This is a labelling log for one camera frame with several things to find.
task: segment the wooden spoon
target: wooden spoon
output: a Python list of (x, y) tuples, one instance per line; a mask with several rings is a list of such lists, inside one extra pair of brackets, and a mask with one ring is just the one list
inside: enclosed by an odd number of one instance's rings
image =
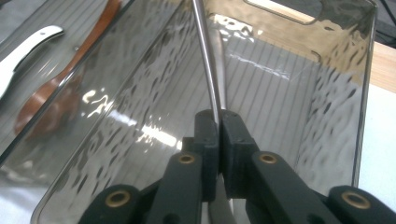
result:
[[(20, 114), (17, 117), (14, 131), (15, 134), (21, 132), (29, 120), (37, 113), (38, 109), (49, 99), (64, 78), (72, 71), (82, 56), (90, 49), (96, 39), (103, 33), (110, 22), (120, 9), (120, 0), (108, 0), (99, 21), (92, 28), (90, 34), (79, 47), (76, 55), (66, 68), (56, 77), (44, 83), (33, 95), (27, 100)], [(40, 121), (35, 125), (30, 136), (50, 133), (59, 128), (63, 119), (72, 119), (78, 109), (77, 87), (81, 81), (81, 76), (71, 80), (64, 87), (62, 94), (59, 94), (56, 100), (51, 104)]]

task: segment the metal rod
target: metal rod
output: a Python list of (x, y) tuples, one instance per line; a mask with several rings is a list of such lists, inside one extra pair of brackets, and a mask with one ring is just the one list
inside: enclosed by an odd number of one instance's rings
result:
[(216, 75), (219, 85), (219, 98), (221, 109), (227, 109), (227, 93), (225, 83), (225, 62), (224, 62), (224, 47), (219, 30), (210, 29), (210, 42), (212, 43), (213, 55), (216, 62)]
[(210, 104), (213, 110), (213, 120), (219, 126), (221, 121), (221, 107), (219, 101), (219, 86), (216, 77), (216, 62), (210, 46), (209, 31), (206, 24), (204, 3), (202, 0), (192, 0), (195, 22), (198, 28), (198, 36), (201, 45), (202, 57), (204, 60), (207, 87), (209, 89)]

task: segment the transparent plastic bin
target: transparent plastic bin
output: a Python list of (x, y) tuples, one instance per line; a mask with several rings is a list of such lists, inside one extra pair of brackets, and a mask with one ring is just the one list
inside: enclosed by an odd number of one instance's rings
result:
[[(51, 157), (51, 155), (46, 156), (48, 153), (42, 152), (46, 151), (48, 141), (61, 143), (62, 137), (57, 138), (56, 135), (62, 132), (20, 141), (23, 135), (17, 135), (14, 128), (17, 116), (32, 94), (41, 85), (58, 75), (71, 61), (105, 5), (106, 0), (46, 1), (0, 44), (2, 61), (27, 37), (41, 28), (57, 25), (64, 30), (63, 35), (40, 44), (22, 61), (6, 93), (0, 99), (0, 155), (2, 155), (0, 163), (3, 163), (5, 154), (13, 151), (11, 157), (7, 158), (8, 165), (3, 166), (1, 171), (10, 178), (22, 182), (36, 182), (41, 179), (47, 184), (53, 180), (54, 177), (48, 181), (45, 174), (32, 172), (30, 167), (37, 166), (37, 160), (40, 161), (41, 158)], [(24, 148), (19, 151), (21, 154), (16, 153), (18, 150), (12, 149), (14, 144), (18, 144), (18, 148)], [(73, 149), (68, 150), (63, 156), (68, 158), (72, 152)]]
[[(261, 150), (282, 156), (310, 188), (327, 194), (356, 185), (375, 4), (301, 1), (310, 14), (265, 2), (205, 2), (224, 45), (227, 107)], [(210, 107), (190, 1), (135, 0), (92, 52), (69, 77), (84, 73), (78, 116), (53, 134), (61, 140), (42, 140), (46, 150), (30, 168), (54, 176), (66, 163), (33, 223), (78, 222), (103, 189), (160, 179), (182, 137), (193, 136), (194, 115)], [(12, 154), (27, 150), (34, 127), (14, 140)], [(57, 155), (71, 148), (71, 157)], [(246, 223), (243, 202), (234, 208)]]

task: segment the utensil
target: utensil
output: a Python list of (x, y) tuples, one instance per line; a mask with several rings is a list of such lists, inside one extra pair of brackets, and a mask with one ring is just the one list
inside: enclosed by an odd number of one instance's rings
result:
[(216, 63), (216, 75), (219, 86), (220, 108), (227, 109), (224, 46), (221, 39), (221, 33), (219, 30), (210, 29), (209, 36), (210, 36), (210, 42), (212, 44), (213, 56), (215, 58), (215, 63)]
[(0, 62), (0, 99), (6, 93), (9, 83), (23, 60), (32, 53), (34, 49), (38, 48), (39, 45), (63, 33), (64, 30), (59, 26), (51, 25), (44, 27), (27, 37), (27, 39)]
[[(76, 55), (66, 68), (56, 77), (44, 83), (35, 93), (26, 101), (25, 105), (17, 116), (14, 126), (15, 134), (21, 132), (25, 125), (30, 121), (38, 109), (49, 99), (56, 88), (72, 71), (76, 64), (81, 60), (82, 56), (90, 49), (96, 39), (103, 33), (110, 22), (113, 20), (120, 8), (120, 0), (108, 0), (104, 11), (102, 12), (99, 21), (92, 28), (90, 34), (78, 48)], [(60, 127), (62, 121), (65, 119), (72, 119), (78, 108), (78, 93), (77, 87), (81, 77), (72, 80), (66, 86), (66, 94), (58, 97), (47, 112), (42, 116), (40, 121), (35, 126), (30, 136), (37, 136), (40, 134), (50, 133)]]

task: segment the gray plastic container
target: gray plastic container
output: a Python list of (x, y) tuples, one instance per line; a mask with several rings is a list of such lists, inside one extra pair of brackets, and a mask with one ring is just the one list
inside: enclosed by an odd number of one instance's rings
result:
[[(288, 14), (266, 2), (205, 2), (208, 25), (224, 45), (227, 107), (261, 150), (282, 156), (310, 188), (327, 194), (356, 185), (375, 4), (300, 1), (312, 10)], [(182, 137), (193, 136), (194, 115), (210, 108), (190, 1), (135, 0), (70, 79), (81, 73), (78, 115), (36, 140), (42, 148), (34, 165), (18, 171), (35, 182), (46, 175), (46, 183), (59, 174), (34, 223), (75, 223), (106, 187), (142, 189), (158, 180)], [(8, 148), (9, 169), (26, 162), (34, 127)], [(243, 202), (234, 206), (245, 223)]]

